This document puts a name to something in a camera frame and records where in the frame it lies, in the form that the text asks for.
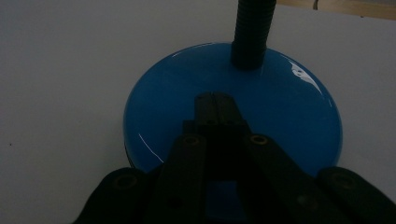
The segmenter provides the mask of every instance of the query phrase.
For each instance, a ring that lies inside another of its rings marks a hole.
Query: blue base
[[[230,53],[227,43],[183,49],[140,78],[124,114],[125,146],[134,166],[148,172],[166,161],[182,134],[182,121],[193,119],[194,97],[205,91],[230,94],[251,130],[275,139],[308,174],[335,165],[342,144],[341,120],[320,81],[271,49],[263,67],[253,71],[235,69]],[[246,219],[234,188],[230,182],[209,183],[209,217]]]

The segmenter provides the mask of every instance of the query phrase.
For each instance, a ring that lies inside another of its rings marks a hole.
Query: black pole
[[[238,69],[262,66],[276,0],[239,0],[231,63]]]

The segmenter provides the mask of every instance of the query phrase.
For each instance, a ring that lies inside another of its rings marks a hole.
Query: round blue base
[[[231,44],[205,44],[162,59],[143,75],[124,114],[130,161],[150,171],[194,118],[194,97],[206,91],[230,94],[251,131],[272,137],[308,174],[336,164],[342,144],[336,105],[320,81],[293,59],[271,49],[263,66],[241,71],[230,64]],[[208,217],[246,220],[234,182],[211,182]]]

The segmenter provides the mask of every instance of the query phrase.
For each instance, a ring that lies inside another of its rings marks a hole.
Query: white table
[[[232,41],[236,1],[2,1],[0,222],[70,223],[128,166],[122,115],[162,57]],[[268,47],[309,68],[341,113],[339,166],[396,201],[396,21],[277,6]]]

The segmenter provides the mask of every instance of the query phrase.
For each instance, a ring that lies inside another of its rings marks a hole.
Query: black rod
[[[262,66],[276,0],[239,0],[231,63],[238,69]]]

